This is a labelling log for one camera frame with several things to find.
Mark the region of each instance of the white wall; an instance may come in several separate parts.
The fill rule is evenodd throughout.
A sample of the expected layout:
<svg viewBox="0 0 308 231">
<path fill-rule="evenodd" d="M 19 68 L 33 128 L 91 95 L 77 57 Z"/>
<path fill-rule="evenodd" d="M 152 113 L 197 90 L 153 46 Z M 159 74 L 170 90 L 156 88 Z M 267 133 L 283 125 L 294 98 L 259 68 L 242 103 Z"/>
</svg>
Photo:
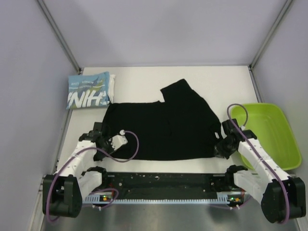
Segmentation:
<svg viewBox="0 0 308 231">
<path fill-rule="evenodd" d="M 82 67 L 250 64 L 286 0 L 45 0 Z"/>
<path fill-rule="evenodd" d="M 0 230 L 27 229 L 75 71 L 34 0 L 0 7 Z"/>
<path fill-rule="evenodd" d="M 308 1 L 295 0 L 255 68 L 265 101 L 280 106 L 298 142 L 303 163 L 296 173 L 308 186 Z"/>
</svg>

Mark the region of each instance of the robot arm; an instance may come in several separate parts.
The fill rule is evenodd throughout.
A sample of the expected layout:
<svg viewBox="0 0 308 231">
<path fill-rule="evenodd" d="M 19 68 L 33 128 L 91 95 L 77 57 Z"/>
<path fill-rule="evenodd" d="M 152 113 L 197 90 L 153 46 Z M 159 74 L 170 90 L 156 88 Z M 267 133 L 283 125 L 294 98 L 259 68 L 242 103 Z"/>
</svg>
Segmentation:
<svg viewBox="0 0 308 231">
<path fill-rule="evenodd" d="M 266 162 L 275 171 L 286 188 L 290 218 L 304 217 L 306 215 L 304 182 L 300 178 L 292 178 L 283 171 L 262 148 L 252 131 L 244 130 L 242 132 L 248 137 L 260 157 L 255 154 L 239 132 L 234 129 L 229 120 L 223 122 L 222 125 L 227 137 L 217 144 L 217 153 L 225 158 L 229 158 L 232 153 L 238 151 L 257 172 L 257 174 L 254 174 L 252 171 L 247 171 L 247 168 L 243 166 L 231 166 L 226 173 L 227 184 L 244 189 L 257 200 L 268 221 L 274 223 L 284 220 L 286 214 L 284 194 L 277 179 L 264 164 Z"/>
<path fill-rule="evenodd" d="M 95 149 L 79 151 L 87 148 L 101 148 L 112 154 L 121 146 L 127 144 L 124 131 L 108 137 L 101 131 L 101 123 L 95 123 L 89 133 L 83 134 L 71 156 L 69 164 L 62 170 L 51 194 L 50 214 L 63 217 L 77 217 L 82 207 L 82 201 L 94 189 L 104 184 L 106 170 L 97 167 L 97 162 L 102 161 L 104 155 Z M 55 175 L 47 175 L 43 180 L 43 213 L 46 214 L 48 192 Z"/>
</svg>

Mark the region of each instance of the green plastic tub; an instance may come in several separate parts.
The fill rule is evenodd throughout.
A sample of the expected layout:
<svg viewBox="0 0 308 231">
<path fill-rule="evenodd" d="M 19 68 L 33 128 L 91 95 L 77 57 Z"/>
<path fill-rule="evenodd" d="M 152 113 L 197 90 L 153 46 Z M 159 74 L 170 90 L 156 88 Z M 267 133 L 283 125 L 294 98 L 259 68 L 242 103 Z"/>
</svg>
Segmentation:
<svg viewBox="0 0 308 231">
<path fill-rule="evenodd" d="M 264 150 L 283 170 L 300 166 L 302 156 L 290 125 L 282 110 L 271 103 L 243 104 L 248 110 L 246 129 L 252 130 L 258 137 Z M 239 126 L 245 121 L 245 111 L 239 106 L 231 110 L 231 117 L 236 118 Z M 244 164 L 253 169 L 245 157 Z"/>
</svg>

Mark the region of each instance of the folded black garment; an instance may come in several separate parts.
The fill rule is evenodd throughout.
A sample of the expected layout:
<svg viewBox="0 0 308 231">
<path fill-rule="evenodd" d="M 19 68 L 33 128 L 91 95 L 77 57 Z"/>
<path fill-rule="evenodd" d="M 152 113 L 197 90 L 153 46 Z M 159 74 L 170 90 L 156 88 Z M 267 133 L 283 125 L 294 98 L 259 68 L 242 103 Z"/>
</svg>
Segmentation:
<svg viewBox="0 0 308 231">
<path fill-rule="evenodd" d="M 214 156 L 221 137 L 220 121 L 207 102 L 190 88 L 186 80 L 161 89 L 165 102 L 110 104 L 103 124 L 109 135 L 120 130 L 137 134 L 139 160 L 184 160 Z M 128 159 L 136 150 L 136 140 L 127 134 L 128 144 L 115 158 Z"/>
</svg>

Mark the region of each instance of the table surface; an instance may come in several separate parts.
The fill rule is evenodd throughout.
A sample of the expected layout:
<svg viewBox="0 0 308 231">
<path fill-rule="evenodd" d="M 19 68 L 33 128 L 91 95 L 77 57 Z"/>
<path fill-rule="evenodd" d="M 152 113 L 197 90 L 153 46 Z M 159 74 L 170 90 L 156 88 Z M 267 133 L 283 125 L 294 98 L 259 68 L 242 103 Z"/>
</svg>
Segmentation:
<svg viewBox="0 0 308 231">
<path fill-rule="evenodd" d="M 104 71 L 116 75 L 115 103 L 163 102 L 160 89 L 182 78 L 208 102 L 221 122 L 227 119 L 226 108 L 231 103 L 257 102 L 247 66 L 87 67 L 83 75 Z M 58 168 L 73 152 L 78 138 L 92 130 L 94 122 L 101 122 L 105 112 L 106 108 L 76 109 L 72 112 Z M 100 166 L 108 172 L 225 173 L 233 164 L 243 164 L 239 154 L 233 154 L 229 160 L 214 157 L 118 163 L 105 158 Z"/>
</svg>

